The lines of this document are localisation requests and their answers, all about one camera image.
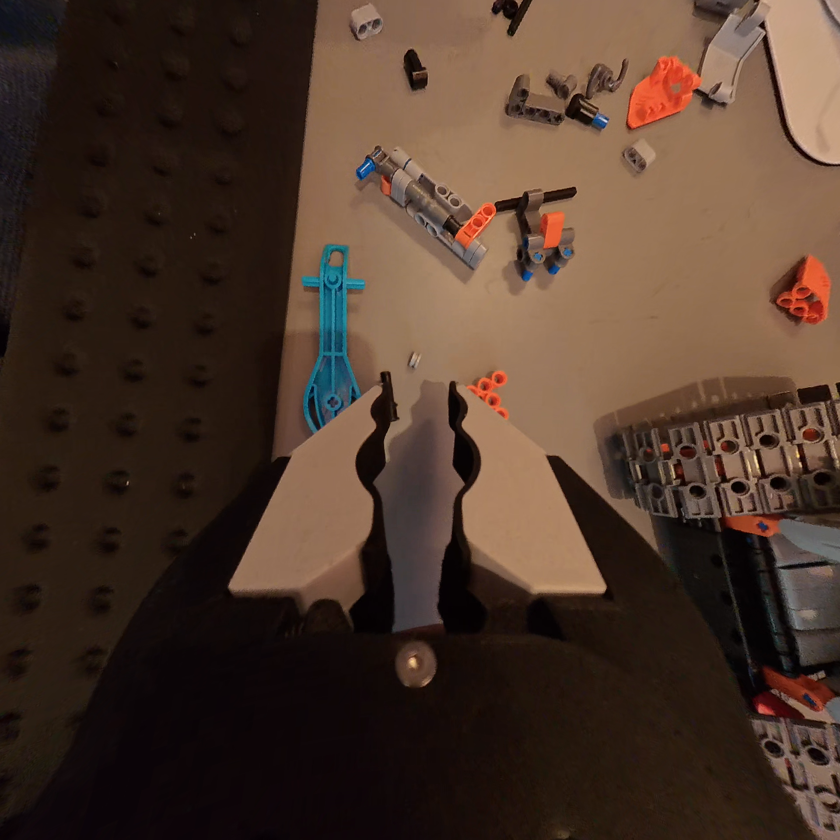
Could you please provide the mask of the dark grey connector piece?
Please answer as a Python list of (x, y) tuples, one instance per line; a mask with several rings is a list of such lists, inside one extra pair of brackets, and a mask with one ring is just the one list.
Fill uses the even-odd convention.
[(519, 198), (514, 212), (518, 224), (517, 262), (520, 269), (527, 273), (534, 266), (539, 266), (545, 259), (545, 240), (541, 233), (543, 204), (541, 190), (529, 190)]

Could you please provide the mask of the grey brick assembly orange beam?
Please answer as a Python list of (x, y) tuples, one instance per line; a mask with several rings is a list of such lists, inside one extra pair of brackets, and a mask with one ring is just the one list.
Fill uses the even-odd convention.
[(471, 270), (487, 254), (481, 236), (497, 215), (494, 203), (469, 205), (401, 148), (376, 146), (355, 169), (360, 182), (377, 179), (381, 193)]

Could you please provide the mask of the orange wedge panel brick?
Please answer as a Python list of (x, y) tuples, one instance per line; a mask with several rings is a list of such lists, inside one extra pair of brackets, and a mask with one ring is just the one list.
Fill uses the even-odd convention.
[(814, 326), (827, 319), (832, 291), (833, 283), (823, 262), (807, 255), (796, 267), (791, 284), (773, 304), (799, 323)]

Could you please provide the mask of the grey angled connector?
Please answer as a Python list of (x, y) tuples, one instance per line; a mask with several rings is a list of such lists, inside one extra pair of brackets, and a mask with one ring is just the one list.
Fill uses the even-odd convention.
[(514, 80), (505, 105), (505, 114), (512, 119), (552, 126), (560, 125), (565, 120), (563, 100), (554, 95), (533, 92), (528, 73)]

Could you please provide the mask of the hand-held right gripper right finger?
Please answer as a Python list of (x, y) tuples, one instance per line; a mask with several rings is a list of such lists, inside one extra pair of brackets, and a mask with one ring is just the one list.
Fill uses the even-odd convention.
[(451, 634), (558, 634), (561, 607), (599, 609), (606, 582), (550, 457), (466, 385), (448, 386), (461, 481), (441, 567)]

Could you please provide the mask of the grey hook connector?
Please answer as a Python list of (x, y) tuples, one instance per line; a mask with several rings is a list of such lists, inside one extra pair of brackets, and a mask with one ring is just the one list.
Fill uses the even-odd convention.
[(599, 62), (591, 69), (587, 80), (585, 96), (592, 99), (601, 92), (615, 92), (620, 88), (627, 75), (629, 60), (624, 58), (617, 74), (608, 65)]

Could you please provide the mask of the orange multi-hole connector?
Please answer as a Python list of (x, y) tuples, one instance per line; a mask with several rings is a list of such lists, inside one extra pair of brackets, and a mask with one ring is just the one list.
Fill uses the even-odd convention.
[(504, 419), (509, 419), (509, 411), (502, 405), (500, 389), (508, 383), (508, 375), (501, 370), (492, 371), (488, 375), (476, 379), (466, 387), (482, 402), (492, 408)]

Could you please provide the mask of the light blue brick separator tool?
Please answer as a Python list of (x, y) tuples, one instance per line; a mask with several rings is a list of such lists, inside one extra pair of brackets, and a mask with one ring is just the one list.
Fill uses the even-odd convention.
[(317, 433), (361, 398), (348, 355), (348, 297), (362, 291), (363, 279), (348, 274), (350, 250), (346, 245), (325, 245), (317, 276), (304, 276), (305, 288), (318, 291), (318, 358), (303, 396), (303, 415)]

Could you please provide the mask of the orange curved panel brick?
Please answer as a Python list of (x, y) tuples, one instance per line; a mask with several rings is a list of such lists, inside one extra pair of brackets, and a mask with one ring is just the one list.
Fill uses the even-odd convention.
[(649, 76), (631, 93), (626, 126), (637, 130), (684, 111), (700, 84), (701, 77), (678, 57), (658, 58)]

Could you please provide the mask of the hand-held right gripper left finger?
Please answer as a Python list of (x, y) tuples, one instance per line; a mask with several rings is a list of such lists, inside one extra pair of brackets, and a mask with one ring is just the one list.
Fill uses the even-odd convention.
[(237, 598), (287, 598), (300, 615), (335, 602), (356, 632), (391, 632), (392, 561), (376, 481), (391, 423), (380, 384), (296, 447), (227, 583)]

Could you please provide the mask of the white book stand base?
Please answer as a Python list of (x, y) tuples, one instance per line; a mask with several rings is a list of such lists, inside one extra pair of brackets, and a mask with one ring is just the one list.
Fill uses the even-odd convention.
[(765, 21), (784, 123), (812, 160), (839, 165), (839, 2), (770, 1)]

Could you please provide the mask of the black dimpled pad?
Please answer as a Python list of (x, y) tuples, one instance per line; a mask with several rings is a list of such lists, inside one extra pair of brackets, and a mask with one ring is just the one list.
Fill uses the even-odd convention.
[(2, 834), (267, 459), (318, 2), (69, 2), (2, 364)]

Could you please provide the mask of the black pin blue end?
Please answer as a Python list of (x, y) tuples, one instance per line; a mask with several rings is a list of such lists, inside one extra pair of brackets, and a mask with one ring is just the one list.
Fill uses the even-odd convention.
[(597, 131), (603, 131), (610, 121), (591, 99), (581, 93), (576, 93), (569, 99), (565, 116)]

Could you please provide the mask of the partly built toy robot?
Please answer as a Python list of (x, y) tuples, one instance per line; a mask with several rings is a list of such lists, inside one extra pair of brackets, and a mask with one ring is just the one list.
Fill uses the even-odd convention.
[(655, 522), (763, 755), (838, 838), (838, 384), (702, 381), (602, 422), (611, 494)]

